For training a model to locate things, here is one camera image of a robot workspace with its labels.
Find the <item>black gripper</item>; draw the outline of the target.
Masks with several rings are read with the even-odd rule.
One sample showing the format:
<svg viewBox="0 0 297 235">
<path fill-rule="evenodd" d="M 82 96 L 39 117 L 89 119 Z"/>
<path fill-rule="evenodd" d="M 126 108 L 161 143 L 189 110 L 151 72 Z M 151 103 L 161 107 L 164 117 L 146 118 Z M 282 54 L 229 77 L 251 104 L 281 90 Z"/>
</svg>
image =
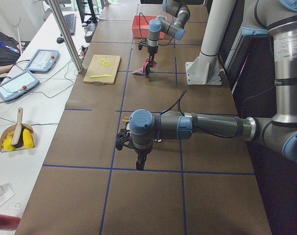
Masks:
<svg viewBox="0 0 297 235">
<path fill-rule="evenodd" d="M 136 169 L 144 170 L 147 155 L 152 151 L 152 149 L 135 149 L 137 153 Z"/>
<path fill-rule="evenodd" d="M 150 64 L 154 62 L 154 57 L 157 52 L 158 52 L 158 46 L 154 46 L 154 47 L 148 46 L 148 53 L 149 53 L 148 62 Z"/>
</svg>

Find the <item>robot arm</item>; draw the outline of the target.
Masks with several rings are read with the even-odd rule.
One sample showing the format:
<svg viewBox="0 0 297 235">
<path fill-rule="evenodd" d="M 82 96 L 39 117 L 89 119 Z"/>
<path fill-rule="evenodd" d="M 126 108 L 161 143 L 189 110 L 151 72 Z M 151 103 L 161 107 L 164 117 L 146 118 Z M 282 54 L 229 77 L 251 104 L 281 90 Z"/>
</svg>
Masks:
<svg viewBox="0 0 297 235">
<path fill-rule="evenodd" d="M 199 56 L 186 63 L 189 85 L 214 83 L 214 62 L 219 53 L 228 20 L 235 0 L 219 3 L 213 0 L 207 28 Z M 187 140 L 193 133 L 207 133 L 220 138 L 243 138 L 255 141 L 297 163 L 297 0 L 246 0 L 244 5 L 242 35 L 267 36 L 273 39 L 275 113 L 271 118 L 212 116 L 182 112 L 180 100 L 172 108 L 159 114 L 146 109 L 134 111 L 129 118 L 129 128 L 117 134 L 116 148 L 120 145 L 134 149 L 138 154 L 136 169 L 144 170 L 147 155 L 157 140 Z M 180 0 L 164 0 L 163 10 L 177 18 L 170 24 L 163 16 L 149 23 L 148 38 L 143 46 L 148 48 L 149 58 L 143 70 L 146 76 L 153 66 L 157 53 L 159 33 L 164 32 L 176 40 L 182 39 L 184 25 L 190 11 Z"/>
<path fill-rule="evenodd" d="M 154 56 L 158 52 L 160 32 L 167 34 L 175 40 L 181 40 L 185 34 L 184 26 L 190 18 L 188 6 L 181 0 L 164 0 L 163 11 L 174 16 L 176 21 L 170 23 L 164 16 L 157 16 L 150 20 L 148 25 L 148 38 L 146 46 L 148 48 L 148 64 L 152 67 Z"/>
</svg>

